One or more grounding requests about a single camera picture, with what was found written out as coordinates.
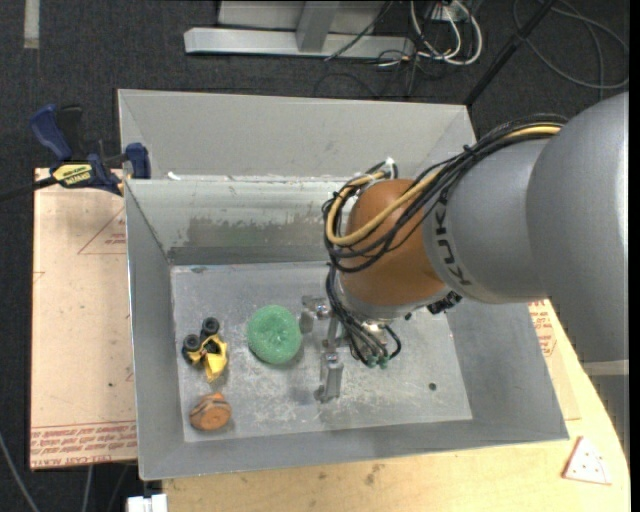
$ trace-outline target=wire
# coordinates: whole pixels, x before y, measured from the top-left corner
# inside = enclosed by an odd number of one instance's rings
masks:
[[[82,498],[82,512],[87,512],[89,506],[89,493],[91,492],[91,482],[93,481],[93,466],[89,466],[87,471],[87,483],[84,486],[84,496]]]
[[[371,30],[380,20],[382,20],[382,18],[384,17],[385,14],[387,14],[387,12],[389,11],[389,9],[391,8],[391,6],[393,5],[393,2],[385,2],[385,4],[382,6],[382,8],[380,9],[380,12],[378,13],[378,15],[375,17],[375,19],[369,23],[363,30],[362,32],[360,32],[358,35],[356,35],[356,37],[354,37],[349,43],[347,43],[346,45],[344,45],[342,48],[340,48],[337,52],[331,54],[329,57],[327,57],[325,60],[325,62],[330,61],[335,59],[336,57],[340,57],[340,55],[342,55],[343,53],[347,52],[348,50],[350,50],[351,48],[353,48],[353,46],[360,41],[360,39],[362,39],[365,34],[367,34],[367,32],[369,32],[369,30]]]
[[[53,176],[49,176],[48,178],[44,178],[40,181],[35,181],[33,183],[29,183],[28,185],[24,185],[22,187],[15,188],[13,190],[9,190],[7,192],[2,192],[0,194],[0,203],[4,201],[9,201],[10,199],[14,199],[16,197],[31,194],[36,190],[50,187],[51,185],[55,185],[56,183],[58,183],[58,180],[56,180]]]
[[[109,498],[109,504],[107,505],[107,512],[111,512],[111,510],[113,510],[113,506],[116,504],[116,499],[118,498],[118,491],[120,490],[120,487],[122,487],[122,482],[124,482],[124,477],[127,475],[128,470],[129,470],[129,466],[125,465],[124,469],[120,473],[120,477],[118,477],[116,486],[113,488],[113,492],[111,493],[111,498]]]
[[[476,62],[480,57],[480,54],[482,53],[482,47],[483,47],[482,30],[480,29],[480,25],[475,19],[475,16],[473,16],[469,12],[469,9],[467,9],[466,6],[464,6],[458,0],[454,0],[454,2],[452,2],[452,5],[456,5],[460,10],[462,10],[465,13],[466,18],[471,23],[471,26],[473,28],[473,33],[475,35],[475,40],[476,40],[476,49],[473,55],[463,60],[459,60],[455,58],[460,53],[460,50],[462,48],[462,36],[460,35],[460,31],[458,30],[458,27],[455,21],[451,17],[449,10],[442,7],[442,5],[440,5],[440,9],[444,13],[445,17],[448,19],[448,24],[452,27],[454,35],[456,37],[456,48],[453,51],[448,50],[446,52],[439,52],[438,50],[436,50],[434,46],[431,43],[429,43],[429,41],[427,41],[427,39],[424,37],[424,29],[420,28],[420,24],[418,23],[418,18],[416,15],[415,2],[412,0],[410,2],[410,9],[409,9],[410,19],[413,24],[414,30],[417,32],[418,37],[420,38],[421,43],[427,48],[427,51],[425,50],[417,51],[416,55],[419,57],[424,57],[431,60],[442,61],[454,66],[468,66]]]
[[[352,75],[350,73],[327,73],[322,78],[320,78],[320,80],[318,80],[313,86],[313,91],[311,93],[312,97],[316,98],[318,96],[318,90],[320,89],[320,86],[324,83],[324,81],[327,78],[330,78],[330,77],[349,78],[350,80],[353,80],[358,85],[360,85],[363,89],[365,89],[369,93],[369,95],[372,96],[373,98],[380,97],[380,95],[378,95],[369,85],[367,85],[364,81],[360,80],[357,76]]]
[[[29,491],[27,490],[27,487],[24,484],[24,481],[20,477],[20,474],[18,473],[18,470],[15,464],[13,463],[13,459],[11,458],[11,454],[9,453],[9,449],[7,448],[7,445],[4,443],[4,437],[2,437],[1,431],[0,431],[0,448],[2,449],[2,454],[4,455],[4,458],[7,461],[9,469],[11,470],[11,474],[13,475],[14,480],[18,484],[18,487],[20,488],[20,491],[22,492],[24,499],[27,500],[27,503],[29,504],[33,512],[40,512],[37,505],[33,501],[31,494],[29,494]]]
[[[516,24],[516,26],[518,27],[518,29],[522,28],[520,25],[520,19],[518,18],[518,14],[517,14],[517,6],[518,6],[518,1],[519,0],[514,0],[513,2],[513,19],[514,22]],[[583,16],[582,14],[580,14],[578,12],[578,10],[573,7],[571,4],[569,4],[568,2],[564,1],[564,0],[560,0],[561,3],[563,5],[565,5],[566,7],[568,7],[569,9],[571,9],[573,11],[573,13],[567,12],[567,11],[563,11],[561,9],[557,9],[557,8],[552,8],[551,10],[553,12],[555,12],[556,14],[560,14],[562,16],[566,16],[568,18],[573,18],[576,20],[579,20],[581,22],[583,22],[587,27],[589,27],[589,32],[592,35],[592,38],[594,38],[594,42],[596,45],[596,49],[598,51],[599,54],[599,59],[600,59],[600,70],[599,70],[599,74],[600,74],[600,83],[593,83],[593,82],[587,82],[585,80],[580,80],[576,77],[573,77],[571,75],[569,75],[568,73],[566,73],[565,71],[561,70],[560,68],[558,68],[557,66],[555,66],[553,63],[551,63],[544,55],[542,55],[542,53],[540,52],[540,50],[528,39],[525,39],[525,42],[529,45],[529,48],[531,48],[531,50],[538,56],[538,58],[543,62],[543,64],[545,64],[549,69],[551,69],[553,72],[555,72],[556,74],[560,75],[561,77],[565,78],[566,80],[569,80],[570,82],[576,84],[576,85],[580,85],[582,87],[588,87],[590,89],[598,89],[598,90],[608,90],[608,89],[619,89],[621,87],[624,87],[625,85],[627,85],[629,83],[629,76],[627,75],[627,77],[625,79],[623,79],[621,82],[615,83],[615,84],[604,84],[604,80],[603,80],[603,64],[602,64],[602,49],[600,47],[600,42],[598,40],[598,38],[595,36],[595,33],[593,32],[593,30],[590,28],[590,26],[594,26],[596,28],[599,28],[600,30],[602,30],[603,32],[606,32],[607,34],[609,34],[611,37],[613,37],[618,43],[620,43],[620,45],[622,46],[625,54],[629,53],[629,46],[627,46],[627,44],[615,33],[613,32],[611,29],[609,29],[608,27],[605,27],[604,25],[589,19],[585,16]]]

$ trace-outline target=black cable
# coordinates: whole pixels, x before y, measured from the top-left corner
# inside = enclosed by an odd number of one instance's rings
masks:
[[[318,80],[313,86],[313,91],[311,92],[312,97],[314,98],[318,97],[318,90],[320,89],[320,86],[327,78],[330,78],[330,77],[349,78],[354,82],[356,82],[358,85],[360,85],[363,89],[365,89],[372,98],[378,99],[380,97],[368,84],[360,80],[357,76],[352,75],[350,73],[327,73],[322,78],[320,78],[320,80]]]
[[[7,192],[3,192],[2,194],[0,194],[0,203],[4,201],[9,201],[11,199],[15,199],[16,197],[31,194],[36,190],[50,187],[51,185],[55,185],[56,183],[58,183],[58,180],[56,180],[53,176],[49,176],[48,178],[44,178],[40,181],[29,183],[28,185],[24,185],[22,187],[15,188],[13,190],[9,190]]]
[[[394,240],[397,232],[402,226],[404,226],[413,216],[415,216],[430,200],[433,200],[437,197],[437,194],[441,193],[441,191],[446,186],[451,186],[452,183],[457,181],[464,173],[466,173],[470,168],[476,165],[481,159],[485,158],[489,154],[502,149],[505,146],[515,144],[516,142],[521,142],[523,140],[533,140],[541,137],[548,137],[548,134],[526,134],[524,136],[510,136],[506,137],[506,135],[511,134],[514,131],[523,130],[525,128],[537,126],[540,124],[544,124],[546,126],[562,126],[562,121],[559,120],[557,116],[549,116],[549,115],[538,115],[538,116],[530,116],[528,118],[524,118],[519,121],[505,123],[502,126],[492,130],[487,135],[478,141],[473,148],[465,147],[465,151],[452,157],[440,164],[436,164],[434,166],[429,167],[422,173],[418,175],[418,178],[414,181],[412,186],[416,186],[420,180],[426,176],[431,170],[436,167],[442,166],[441,170],[438,173],[438,176],[430,183],[429,186],[425,187],[423,191],[416,198],[414,198],[411,205],[405,209],[402,215],[398,218],[398,220],[394,223],[390,229],[387,230],[382,236],[380,236],[377,240],[365,247],[360,247],[359,249],[354,249],[356,244],[352,244],[351,246],[345,246],[346,250],[336,248],[334,244],[332,244],[326,237],[325,233],[325,246],[327,247],[332,265],[334,265],[338,270],[345,273],[353,273],[365,270],[377,262],[384,254],[390,252],[390,250],[395,250],[399,245],[404,243],[408,236],[395,247],[391,246],[392,241]],[[342,189],[349,189],[348,197],[352,197],[357,193],[356,187],[351,184],[351,181],[347,183]],[[325,205],[323,205],[323,213],[325,218],[325,224],[327,222],[328,211],[331,208],[333,200],[329,200]],[[338,215],[336,215],[334,219],[334,225],[331,226],[332,231],[338,232],[339,227],[337,226]],[[376,229],[372,230],[365,238],[371,236],[380,226],[377,226]],[[374,254],[369,254],[370,251],[376,250]],[[340,264],[341,259],[355,258],[355,257],[363,257],[365,261],[355,265],[355,266],[344,266]]]
[[[396,349],[392,352],[392,354],[389,356],[389,359],[393,359],[394,357],[396,357],[400,351],[402,350],[402,343],[400,342],[400,338],[398,337],[398,335],[393,331],[393,329],[391,328],[390,325],[385,325],[384,329],[391,335],[391,337],[393,338],[393,341],[396,342]]]
[[[624,53],[628,54],[629,53],[629,47],[626,45],[626,43],[620,37],[618,37],[615,34],[615,32],[613,32],[609,28],[607,28],[604,25],[602,25],[600,23],[597,23],[597,22],[595,22],[595,21],[583,16],[570,3],[568,3],[568,2],[566,2],[564,0],[560,0],[560,3],[562,3],[568,9],[571,9],[571,11],[573,11],[573,12],[566,12],[566,11],[563,11],[563,10],[557,9],[557,8],[552,8],[551,11],[556,13],[556,14],[559,14],[561,16],[565,16],[565,17],[568,17],[568,18],[573,18],[573,19],[576,19],[578,21],[581,21],[583,23],[583,25],[589,31],[589,34],[591,35],[591,39],[594,42],[594,45],[596,47],[596,51],[598,53],[598,77],[599,77],[599,82],[596,84],[596,83],[587,82],[585,80],[580,80],[580,79],[575,78],[575,77],[569,75],[568,73],[562,71],[557,66],[554,66],[546,57],[544,57],[542,55],[542,53],[538,50],[538,48],[527,38],[527,39],[525,39],[525,42],[527,43],[527,45],[529,46],[531,51],[533,51],[536,54],[536,56],[543,62],[543,64],[545,66],[547,66],[549,69],[551,69],[554,73],[558,74],[562,78],[564,78],[564,79],[566,79],[566,80],[568,80],[571,83],[574,83],[576,85],[579,85],[579,86],[582,86],[582,87],[588,87],[588,88],[591,88],[591,89],[597,89],[598,91],[600,91],[600,98],[601,99],[602,99],[602,92],[604,90],[607,90],[607,89],[618,89],[618,88],[624,87],[629,82],[629,77],[628,76],[624,80],[622,80],[621,82],[618,82],[616,84],[605,84],[604,83],[604,57],[602,55],[602,47],[600,46],[600,40],[596,36],[596,34],[595,34],[595,32],[594,32],[594,30],[593,30],[593,28],[591,26],[593,25],[594,27],[599,28],[603,32],[606,32],[607,34],[609,34],[618,43],[620,43],[620,45],[623,48]],[[513,20],[514,20],[514,23],[515,23],[516,27],[518,27],[518,29],[520,29],[520,19],[518,18],[518,14],[517,14],[517,5],[518,5],[518,0],[514,0],[513,7],[512,7],[512,14],[513,14]]]
[[[385,2],[384,5],[380,8],[380,12],[378,13],[378,15],[374,18],[374,20],[371,23],[369,23],[362,30],[362,32],[356,35],[356,37],[354,37],[352,41],[344,45],[337,52],[327,57],[325,61],[333,60],[336,57],[339,57],[340,55],[345,53],[346,51],[350,50],[358,41],[360,41],[360,39],[362,39],[367,34],[367,32],[369,32],[369,30],[371,30],[380,20],[382,20],[382,18],[384,17],[385,14],[387,14],[387,12],[389,11],[392,5],[393,5],[393,2],[390,2],[390,1]]]
[[[551,7],[556,0],[546,0],[544,5],[529,19],[529,21],[522,27],[518,29],[517,33],[513,34],[507,43],[502,47],[494,61],[491,63],[489,69],[485,72],[485,74],[480,78],[476,86],[471,90],[469,95],[464,101],[465,105],[472,106],[473,103],[478,99],[485,88],[489,85],[489,83],[493,80],[493,78],[498,74],[498,72],[503,68],[503,66],[507,63],[507,61],[511,58],[511,56],[516,52],[516,50],[522,44],[522,41],[526,40],[531,32],[538,26],[538,24],[542,21],[545,15],[549,12]]]

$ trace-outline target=black carpet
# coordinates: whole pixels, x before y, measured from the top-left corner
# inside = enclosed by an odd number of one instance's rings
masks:
[[[629,39],[629,0],[571,0],[581,13]],[[53,163],[28,129],[29,117],[47,103],[84,108],[84,135],[101,139],[107,154],[119,150],[116,91],[119,88],[196,90],[278,96],[384,99],[462,103],[515,31],[513,0],[484,0],[477,19],[484,53],[472,66],[452,69],[425,63],[424,70],[381,71],[351,60],[189,56],[183,33],[215,22],[215,2],[41,0],[40,49],[24,49],[24,2],[0,2],[0,192],[26,185],[32,169]],[[520,0],[522,20],[539,7]],[[405,33],[408,2],[396,2],[378,32]],[[620,81],[628,59],[599,32],[607,82]],[[596,47],[581,22],[549,13],[531,40],[553,63],[587,81],[597,81]],[[623,89],[607,90],[609,97]],[[600,98],[551,72],[526,45],[475,102],[477,135],[514,118],[538,112],[572,117]],[[40,510],[80,510],[86,469],[32,473],[27,466],[33,201],[0,203],[0,432],[18,472]],[[608,397],[622,432],[623,393]],[[123,474],[119,465],[97,466],[89,510],[106,510]],[[122,496],[143,489],[135,468],[126,471]],[[113,510],[120,510],[120,499]],[[29,510],[9,467],[0,457],[0,507]]]

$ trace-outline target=black and yellow object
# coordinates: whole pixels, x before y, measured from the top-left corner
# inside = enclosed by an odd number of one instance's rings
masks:
[[[95,172],[89,162],[68,162],[51,171],[51,176],[65,188],[86,187]]]
[[[202,364],[207,382],[216,380],[227,366],[227,344],[218,335],[220,324],[209,317],[202,323],[200,336],[188,335],[182,342],[182,354],[191,365]]]

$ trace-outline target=green sponge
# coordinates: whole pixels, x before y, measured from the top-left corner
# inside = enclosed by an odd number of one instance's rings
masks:
[[[256,311],[247,326],[249,349],[265,363],[283,364],[298,353],[302,334],[296,317],[282,306]]]

